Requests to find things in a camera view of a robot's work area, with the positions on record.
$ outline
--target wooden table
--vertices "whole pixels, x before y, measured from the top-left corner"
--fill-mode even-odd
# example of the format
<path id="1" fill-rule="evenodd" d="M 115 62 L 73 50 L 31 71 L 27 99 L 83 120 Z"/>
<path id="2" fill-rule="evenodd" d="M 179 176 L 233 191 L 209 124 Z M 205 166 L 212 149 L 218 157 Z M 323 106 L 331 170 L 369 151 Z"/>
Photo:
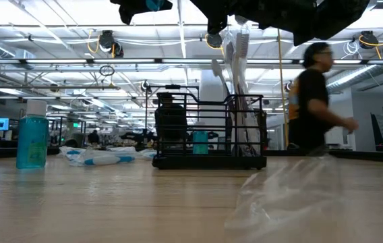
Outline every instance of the wooden table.
<path id="1" fill-rule="evenodd" d="M 261 173 L 297 160 L 270 157 Z M 383 163 L 340 163 L 367 221 L 359 230 L 382 243 Z M 0 242 L 224 242 L 225 219 L 253 173 L 159 171 L 149 161 L 70 167 L 56 156 L 45 169 L 17 170 L 0 159 Z"/>

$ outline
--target metal pole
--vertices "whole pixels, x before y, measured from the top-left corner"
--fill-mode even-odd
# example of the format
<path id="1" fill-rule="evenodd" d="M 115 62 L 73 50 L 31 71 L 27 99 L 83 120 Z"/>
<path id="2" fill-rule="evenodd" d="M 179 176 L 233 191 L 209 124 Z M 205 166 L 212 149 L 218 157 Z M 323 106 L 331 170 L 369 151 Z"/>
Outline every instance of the metal pole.
<path id="1" fill-rule="evenodd" d="M 285 87 L 283 85 L 283 65 L 282 65 L 282 56 L 281 56 L 281 36 L 280 36 L 280 29 L 277 29 L 278 32 L 278 66 L 280 70 L 280 88 L 281 88 L 281 99 L 283 103 L 283 118 L 285 119 L 285 149 L 287 148 L 287 145 L 289 144 L 289 132 L 287 131 L 287 116 L 286 116 L 286 105 L 285 105 Z"/>
<path id="2" fill-rule="evenodd" d="M 61 134 L 62 134 L 62 132 L 63 132 L 63 117 L 61 117 L 59 120 L 59 140 L 58 140 L 59 146 L 61 146 Z"/>
<path id="3" fill-rule="evenodd" d="M 0 88 L 8 88 L 8 89 L 101 89 L 99 86 L 0 86 Z M 106 86 L 104 89 L 120 89 L 118 87 Z"/>

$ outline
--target black t-shirt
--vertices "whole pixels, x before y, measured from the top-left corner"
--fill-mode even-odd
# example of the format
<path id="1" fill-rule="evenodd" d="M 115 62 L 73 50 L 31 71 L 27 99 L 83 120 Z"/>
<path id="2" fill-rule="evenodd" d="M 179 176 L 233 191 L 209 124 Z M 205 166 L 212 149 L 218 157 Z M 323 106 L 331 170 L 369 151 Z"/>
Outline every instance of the black t-shirt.
<path id="1" fill-rule="evenodd" d="M 324 145 L 325 133 L 332 128 L 308 111 L 307 104 L 312 99 L 329 103 L 324 75 L 308 69 L 298 76 L 289 92 L 289 142 L 306 150 Z"/>

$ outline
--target bottle cap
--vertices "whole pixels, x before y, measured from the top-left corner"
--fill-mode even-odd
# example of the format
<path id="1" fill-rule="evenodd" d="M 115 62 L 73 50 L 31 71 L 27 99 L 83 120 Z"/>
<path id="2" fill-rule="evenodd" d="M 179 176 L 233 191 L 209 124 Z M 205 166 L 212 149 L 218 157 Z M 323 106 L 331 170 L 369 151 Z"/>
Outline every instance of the bottle cap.
<path id="1" fill-rule="evenodd" d="M 46 116 L 48 103 L 46 101 L 28 100 L 27 115 L 42 115 Z"/>

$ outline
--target person sitting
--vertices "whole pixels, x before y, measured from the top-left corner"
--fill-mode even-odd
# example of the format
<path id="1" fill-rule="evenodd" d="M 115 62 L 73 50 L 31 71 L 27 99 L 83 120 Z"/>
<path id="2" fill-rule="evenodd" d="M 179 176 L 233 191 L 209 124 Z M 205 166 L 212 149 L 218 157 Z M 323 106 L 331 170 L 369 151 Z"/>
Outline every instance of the person sitting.
<path id="1" fill-rule="evenodd" d="M 156 131 L 162 142 L 181 142 L 187 139 L 187 113 L 181 105 L 173 103 L 173 97 L 168 92 L 160 94 L 161 106 L 155 111 Z"/>
<path id="2" fill-rule="evenodd" d="M 100 138 L 98 137 L 97 130 L 92 131 L 90 135 L 88 135 L 88 143 L 92 146 L 98 146 L 100 142 Z"/>

